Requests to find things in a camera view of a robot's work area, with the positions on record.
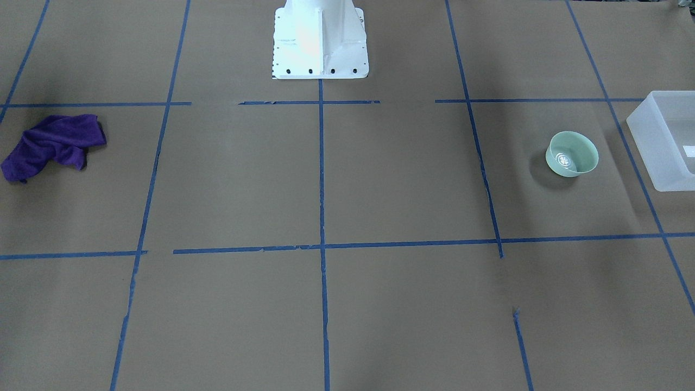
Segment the purple cloth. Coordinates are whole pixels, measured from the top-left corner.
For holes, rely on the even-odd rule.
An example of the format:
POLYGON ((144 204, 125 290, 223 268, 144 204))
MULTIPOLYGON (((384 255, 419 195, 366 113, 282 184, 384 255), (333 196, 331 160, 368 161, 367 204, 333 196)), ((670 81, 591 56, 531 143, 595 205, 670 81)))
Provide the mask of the purple cloth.
POLYGON ((96 115, 51 115, 22 132, 2 162, 3 177, 25 183, 51 161, 82 171, 87 166, 89 149, 106 144, 106 134, 96 115))

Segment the translucent plastic box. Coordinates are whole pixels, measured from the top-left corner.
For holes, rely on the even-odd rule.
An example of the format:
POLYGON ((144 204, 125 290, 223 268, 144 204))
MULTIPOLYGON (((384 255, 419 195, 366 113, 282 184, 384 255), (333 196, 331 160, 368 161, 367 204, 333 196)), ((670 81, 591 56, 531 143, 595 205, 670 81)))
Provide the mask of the translucent plastic box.
POLYGON ((682 146, 694 143, 694 92, 652 91, 627 118, 627 124, 654 188, 693 191, 693 159, 682 146))

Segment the mint green bowl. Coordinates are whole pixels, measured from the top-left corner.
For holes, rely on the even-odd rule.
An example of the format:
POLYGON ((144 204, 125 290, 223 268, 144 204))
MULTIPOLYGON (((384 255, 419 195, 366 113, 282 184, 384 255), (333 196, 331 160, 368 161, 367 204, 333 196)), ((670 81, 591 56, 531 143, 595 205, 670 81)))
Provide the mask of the mint green bowl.
POLYGON ((561 131, 549 141, 545 159, 557 175, 574 178, 593 171, 600 156, 588 137, 574 131, 561 131))

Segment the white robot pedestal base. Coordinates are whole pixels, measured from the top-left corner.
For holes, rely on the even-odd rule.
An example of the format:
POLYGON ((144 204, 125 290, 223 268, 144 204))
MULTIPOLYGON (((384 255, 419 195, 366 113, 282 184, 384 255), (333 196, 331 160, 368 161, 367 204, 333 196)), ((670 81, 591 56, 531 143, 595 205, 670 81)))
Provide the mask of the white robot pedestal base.
POLYGON ((365 16, 353 1, 286 1, 274 22, 273 79, 368 77, 365 16))

